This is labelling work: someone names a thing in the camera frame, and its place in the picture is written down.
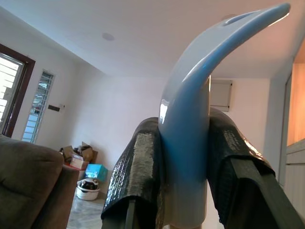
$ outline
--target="black mesh fabric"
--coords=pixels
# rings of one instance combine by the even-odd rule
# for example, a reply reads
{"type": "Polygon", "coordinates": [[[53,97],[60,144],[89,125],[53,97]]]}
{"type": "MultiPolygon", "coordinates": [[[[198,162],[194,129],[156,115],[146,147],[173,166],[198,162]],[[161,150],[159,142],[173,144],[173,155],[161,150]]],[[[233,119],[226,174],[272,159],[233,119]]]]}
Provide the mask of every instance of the black mesh fabric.
{"type": "Polygon", "coordinates": [[[126,208],[132,198],[139,220],[153,228],[163,225],[162,165],[158,118],[148,118],[139,124],[114,167],[101,218],[126,208]]]}
{"type": "Polygon", "coordinates": [[[261,174],[275,175],[268,161],[240,133],[234,122],[221,111],[211,108],[207,178],[214,205],[223,224],[227,221],[236,185],[230,158],[250,159],[261,174]]]}

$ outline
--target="ceiling light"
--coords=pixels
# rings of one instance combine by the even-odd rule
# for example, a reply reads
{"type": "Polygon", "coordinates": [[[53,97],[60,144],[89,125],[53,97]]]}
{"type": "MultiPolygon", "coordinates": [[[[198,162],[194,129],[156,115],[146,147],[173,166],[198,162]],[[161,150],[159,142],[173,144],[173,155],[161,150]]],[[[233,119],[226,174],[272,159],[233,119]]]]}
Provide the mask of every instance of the ceiling light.
{"type": "Polygon", "coordinates": [[[112,36],[110,33],[103,32],[102,37],[107,41],[114,41],[114,36],[112,36]]]}

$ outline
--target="blue box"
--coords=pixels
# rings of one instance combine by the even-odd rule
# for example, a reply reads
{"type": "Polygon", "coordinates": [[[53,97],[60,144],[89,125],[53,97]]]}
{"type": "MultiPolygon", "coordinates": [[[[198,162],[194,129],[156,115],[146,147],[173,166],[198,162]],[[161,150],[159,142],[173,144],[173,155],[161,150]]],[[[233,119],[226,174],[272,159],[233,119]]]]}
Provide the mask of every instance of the blue box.
{"type": "Polygon", "coordinates": [[[101,182],[106,181],[108,169],[100,164],[88,164],[85,171],[85,178],[97,178],[101,182]]]}

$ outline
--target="window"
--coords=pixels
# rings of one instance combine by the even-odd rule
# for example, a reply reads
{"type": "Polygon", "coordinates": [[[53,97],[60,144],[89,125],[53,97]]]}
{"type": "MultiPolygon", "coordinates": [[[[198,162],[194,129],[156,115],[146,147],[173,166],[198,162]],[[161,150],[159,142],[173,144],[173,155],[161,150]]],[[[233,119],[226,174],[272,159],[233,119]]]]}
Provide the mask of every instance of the window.
{"type": "Polygon", "coordinates": [[[23,64],[0,53],[0,131],[9,116],[23,64]]]}
{"type": "Polygon", "coordinates": [[[0,44],[0,133],[11,137],[35,61],[0,44]]]}
{"type": "Polygon", "coordinates": [[[35,143],[41,120],[45,111],[46,102],[52,86],[53,75],[43,72],[38,83],[30,115],[25,126],[22,141],[35,143]]]}

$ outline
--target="gray sofa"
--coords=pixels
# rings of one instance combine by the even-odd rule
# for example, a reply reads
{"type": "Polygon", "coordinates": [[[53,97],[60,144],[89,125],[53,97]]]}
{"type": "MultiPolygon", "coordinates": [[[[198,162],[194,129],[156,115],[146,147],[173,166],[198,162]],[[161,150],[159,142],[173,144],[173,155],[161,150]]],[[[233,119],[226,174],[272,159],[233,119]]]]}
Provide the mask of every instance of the gray sofa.
{"type": "Polygon", "coordinates": [[[52,149],[0,135],[0,228],[66,229],[78,173],[52,149]]]}

